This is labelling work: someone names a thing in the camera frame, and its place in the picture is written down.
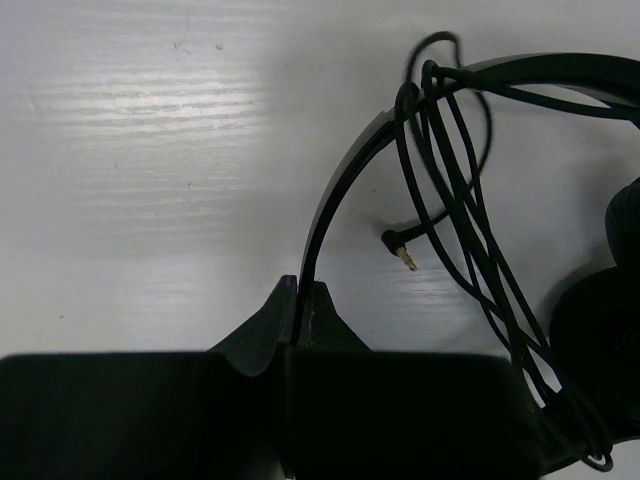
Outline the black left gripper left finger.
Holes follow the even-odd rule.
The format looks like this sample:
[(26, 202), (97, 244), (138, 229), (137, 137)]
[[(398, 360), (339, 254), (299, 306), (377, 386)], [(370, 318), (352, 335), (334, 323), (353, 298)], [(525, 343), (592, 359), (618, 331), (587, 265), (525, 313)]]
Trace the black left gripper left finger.
[(200, 352), (15, 354), (1, 362), (5, 479), (280, 479), (268, 369), (295, 309), (264, 305)]

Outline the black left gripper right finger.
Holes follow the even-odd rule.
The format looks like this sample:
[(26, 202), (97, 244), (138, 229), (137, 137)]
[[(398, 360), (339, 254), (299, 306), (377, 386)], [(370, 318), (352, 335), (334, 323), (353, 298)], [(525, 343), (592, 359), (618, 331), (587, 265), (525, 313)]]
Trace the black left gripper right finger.
[(308, 343), (284, 360), (284, 459), (299, 479), (536, 479), (542, 440), (507, 360), (371, 351), (328, 288), (307, 304)]

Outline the black on-ear headphones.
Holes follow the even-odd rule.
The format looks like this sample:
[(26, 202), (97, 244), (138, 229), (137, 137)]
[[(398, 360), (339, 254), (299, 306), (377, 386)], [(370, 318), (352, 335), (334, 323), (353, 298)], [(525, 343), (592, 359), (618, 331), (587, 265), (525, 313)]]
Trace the black on-ear headphones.
[[(440, 69), (427, 63), (425, 71), (430, 83), (426, 99), (430, 107), (455, 91), (468, 88), (477, 92), (490, 91), (523, 103), (574, 115), (625, 120), (633, 124), (639, 122), (639, 82), (636, 78), (639, 64), (631, 59), (587, 53), (545, 53), (495, 58), (456, 69)], [(521, 86), (526, 84), (559, 85), (583, 90), (606, 106), (576, 106), (547, 97), (538, 98), (533, 93), (521, 91)], [(417, 106), (401, 105), (398, 111), (379, 114), (359, 135), (334, 172), (318, 205), (306, 241), (295, 303), (295, 339), (301, 335), (304, 314), (314, 290), (317, 259), (338, 207), (369, 162), (390, 143), (405, 140), (404, 125), (417, 122), (415, 117), (418, 109)], [(513, 294), (534, 333), (532, 337), (518, 337), (515, 346), (523, 348), (526, 354), (536, 352), (549, 366), (555, 366), (556, 360), (549, 342), (544, 339), (520, 286), (490, 232), (485, 209), (477, 203), (470, 208), (480, 217), (480, 227), (488, 246), (485, 260), (490, 270), (487, 287), (501, 295)], [(612, 422), (605, 419), (603, 410), (584, 397), (577, 386), (571, 386), (568, 403), (577, 410), (577, 422), (586, 444), (579, 446), (571, 442), (557, 425), (549, 424), (547, 428), (565, 457), (548, 462), (547, 471), (564, 468), (575, 460), (597, 471), (610, 471), (613, 467), (611, 452), (614, 445)]]

